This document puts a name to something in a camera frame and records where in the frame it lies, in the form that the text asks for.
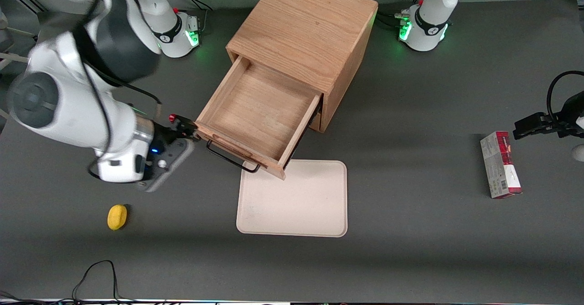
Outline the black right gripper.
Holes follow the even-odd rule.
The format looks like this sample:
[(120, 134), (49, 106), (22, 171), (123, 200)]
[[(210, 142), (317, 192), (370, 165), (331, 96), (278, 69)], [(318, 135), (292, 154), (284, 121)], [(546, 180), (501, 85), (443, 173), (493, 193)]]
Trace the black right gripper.
[(181, 115), (175, 115), (175, 127), (167, 128), (160, 124), (154, 124), (154, 136), (152, 139), (152, 153), (162, 154), (166, 148), (179, 138), (190, 139), (198, 142), (198, 127), (191, 119)]

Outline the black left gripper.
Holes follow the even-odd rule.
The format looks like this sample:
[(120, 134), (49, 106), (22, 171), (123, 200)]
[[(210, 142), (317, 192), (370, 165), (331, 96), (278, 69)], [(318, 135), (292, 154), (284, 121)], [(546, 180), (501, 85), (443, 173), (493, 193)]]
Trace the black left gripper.
[(568, 136), (584, 138), (583, 112), (584, 92), (582, 91), (570, 97), (563, 104), (562, 109), (553, 114), (559, 126), (558, 131), (550, 114), (538, 112), (515, 122), (513, 137), (520, 140), (530, 135), (557, 133), (559, 138)]

